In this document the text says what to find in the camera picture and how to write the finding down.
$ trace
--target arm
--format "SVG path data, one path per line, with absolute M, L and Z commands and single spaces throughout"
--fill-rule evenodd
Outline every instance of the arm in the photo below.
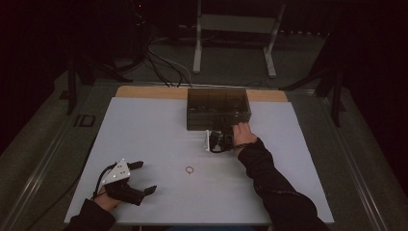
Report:
M 317 209 L 308 197 L 297 192 L 274 167 L 273 158 L 263 142 L 250 131 L 247 123 L 233 127 L 234 145 L 250 143 L 235 150 L 253 179 L 255 192 L 262 198 L 277 230 L 329 230 L 318 218 Z
M 72 217 L 64 231 L 104 231 L 110 230 L 116 220 L 110 213 L 118 204 L 119 200 L 108 197 L 105 188 L 102 187 L 99 196 L 93 201 L 86 199 L 78 216 Z

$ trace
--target black sleeve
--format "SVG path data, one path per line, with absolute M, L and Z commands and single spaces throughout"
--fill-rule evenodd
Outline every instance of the black sleeve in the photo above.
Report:
M 78 216 L 72 217 L 64 231 L 110 230 L 116 220 L 111 213 L 103 210 L 93 201 L 86 199 Z
M 238 159 L 254 180 L 255 192 L 262 198 L 277 230 L 329 230 L 318 218 L 312 200 L 297 192 L 275 168 L 272 155 L 260 139 L 244 148 Z

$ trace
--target dark floor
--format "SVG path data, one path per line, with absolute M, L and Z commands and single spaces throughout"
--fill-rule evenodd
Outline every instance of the dark floor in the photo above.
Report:
M 194 86 L 275 90 L 305 77 L 323 44 L 324 38 L 319 37 L 279 36 L 272 53 L 277 72 L 275 79 L 268 78 L 262 45 L 256 42 L 237 47 L 206 44 L 198 75 L 191 72 L 194 51 L 191 39 L 176 44 L 163 39 L 154 42 L 151 49 L 184 66 L 191 73 Z M 163 85 L 149 66 L 149 63 L 141 64 L 125 77 L 133 79 L 135 85 Z M 185 68 L 179 67 L 190 79 Z M 165 67 L 161 67 L 161 71 L 177 83 L 179 77 L 175 71 Z M 349 92 L 344 90 L 342 127 L 336 128 L 328 116 L 329 100 L 313 96 L 317 83 L 312 82 L 287 95 L 293 103 L 336 221 L 329 227 L 331 230 L 408 230 L 407 198 Z M 66 90 L 66 74 L 56 81 L 55 92 L 1 156 L 0 172 L 7 176 L 3 177 L 0 187 L 0 219 L 2 225 L 6 222 L 8 225 L 3 226 L 4 230 L 25 230 L 38 217 L 40 219 L 30 230 L 61 230 L 64 227 L 64 216 L 75 187 L 68 193 L 65 191 L 81 171 L 110 99 L 119 86 L 120 83 L 106 78 L 98 79 L 92 87 L 80 86 L 78 106 L 68 116 L 65 115 L 67 102 L 59 100 L 61 92 Z M 74 127 L 77 115 L 95 116 L 94 126 Z M 44 162 L 47 167 L 38 167 Z M 36 183 L 31 185 L 34 190 L 24 190 L 30 179 Z M 26 200 L 18 199 L 20 195 Z M 41 216 L 60 195 L 63 199 Z M 116 226 L 113 230 L 131 230 L 131 227 Z

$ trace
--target hand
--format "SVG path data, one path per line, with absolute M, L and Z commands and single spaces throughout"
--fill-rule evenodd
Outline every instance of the hand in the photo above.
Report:
M 105 187 L 102 186 L 101 190 L 99 191 L 98 196 L 96 196 L 93 199 L 93 202 L 99 205 L 102 209 L 108 212 L 111 212 L 122 201 L 109 197 L 108 194 L 106 193 Z
M 249 127 L 248 123 L 239 123 L 238 125 L 234 125 L 232 130 L 234 131 L 234 146 L 243 143 L 256 142 L 258 139 L 258 137 L 251 132 L 251 128 Z M 242 150 L 243 148 L 236 148 L 234 149 L 234 152 L 238 156 Z

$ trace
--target translucent dark plastic box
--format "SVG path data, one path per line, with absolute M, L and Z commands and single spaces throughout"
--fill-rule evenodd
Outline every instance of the translucent dark plastic box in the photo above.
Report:
M 189 89 L 187 130 L 221 131 L 251 118 L 245 89 Z

